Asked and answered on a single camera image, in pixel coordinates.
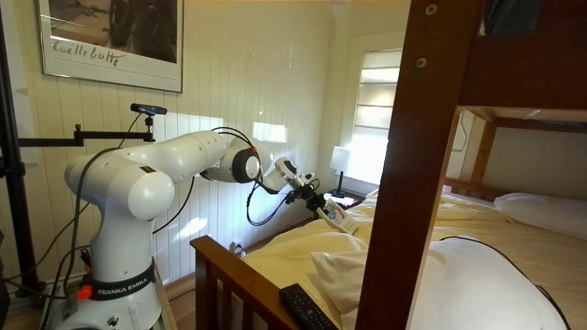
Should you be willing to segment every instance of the nightstand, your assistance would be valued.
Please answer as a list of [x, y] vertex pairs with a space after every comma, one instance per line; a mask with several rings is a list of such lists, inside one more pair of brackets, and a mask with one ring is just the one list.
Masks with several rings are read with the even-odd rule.
[[324, 199], [328, 200], [329, 198], [332, 198], [332, 200], [339, 204], [340, 207], [342, 207], [344, 210], [348, 210], [351, 207], [357, 206], [365, 200], [365, 198], [362, 196], [355, 195], [353, 193], [348, 193], [346, 191], [345, 196], [346, 198], [336, 198], [332, 197], [331, 193], [325, 193]]

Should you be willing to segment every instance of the table lamp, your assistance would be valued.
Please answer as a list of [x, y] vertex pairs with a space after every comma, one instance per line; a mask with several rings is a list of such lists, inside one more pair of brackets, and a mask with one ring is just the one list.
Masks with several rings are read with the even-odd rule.
[[349, 170], [350, 161], [350, 150], [343, 147], [334, 147], [332, 149], [332, 158], [330, 160], [330, 167], [332, 169], [340, 171], [340, 177], [338, 179], [338, 189], [332, 191], [332, 195], [338, 198], [345, 198], [345, 193], [340, 189], [342, 188], [342, 177], [344, 172]]

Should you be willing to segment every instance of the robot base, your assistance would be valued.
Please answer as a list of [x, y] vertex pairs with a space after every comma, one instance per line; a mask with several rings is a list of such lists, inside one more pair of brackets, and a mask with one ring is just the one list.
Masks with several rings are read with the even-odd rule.
[[[47, 313], [47, 302], [43, 310]], [[157, 282], [146, 286], [141, 291], [111, 301], [67, 300], [54, 301], [48, 326], [40, 330], [172, 330], [173, 316], [168, 307], [163, 285]], [[71, 315], [62, 319], [62, 315]]]

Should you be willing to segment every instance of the window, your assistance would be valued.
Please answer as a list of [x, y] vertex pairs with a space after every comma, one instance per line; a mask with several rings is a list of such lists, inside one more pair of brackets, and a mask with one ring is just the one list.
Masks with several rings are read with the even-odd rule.
[[401, 58], [401, 49], [365, 53], [350, 143], [349, 177], [376, 184], [381, 179]]

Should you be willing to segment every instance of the electrical outlet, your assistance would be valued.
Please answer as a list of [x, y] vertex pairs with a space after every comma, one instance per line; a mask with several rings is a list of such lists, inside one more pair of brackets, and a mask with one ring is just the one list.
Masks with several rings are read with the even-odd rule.
[[241, 245], [241, 240], [234, 240], [231, 244], [230, 244], [230, 253], [235, 254], [237, 253], [238, 249], [242, 249], [242, 245]]

